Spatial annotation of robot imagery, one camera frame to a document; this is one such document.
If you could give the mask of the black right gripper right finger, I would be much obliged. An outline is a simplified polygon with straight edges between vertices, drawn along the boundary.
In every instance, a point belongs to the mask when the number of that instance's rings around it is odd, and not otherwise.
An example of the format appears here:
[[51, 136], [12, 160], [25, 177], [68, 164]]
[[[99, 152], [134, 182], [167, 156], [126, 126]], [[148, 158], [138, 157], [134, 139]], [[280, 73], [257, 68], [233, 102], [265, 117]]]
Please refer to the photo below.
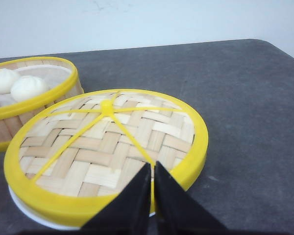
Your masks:
[[154, 199], [160, 235], [229, 234], [229, 230], [191, 198], [160, 162], [154, 169]]

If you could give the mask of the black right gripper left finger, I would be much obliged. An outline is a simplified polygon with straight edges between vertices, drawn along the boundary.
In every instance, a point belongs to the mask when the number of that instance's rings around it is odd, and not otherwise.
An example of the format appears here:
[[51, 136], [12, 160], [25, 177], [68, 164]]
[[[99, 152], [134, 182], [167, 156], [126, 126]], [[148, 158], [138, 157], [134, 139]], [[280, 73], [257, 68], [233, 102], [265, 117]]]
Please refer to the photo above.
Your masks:
[[151, 169], [146, 163], [114, 200], [82, 226], [82, 234], [145, 235], [150, 193]]

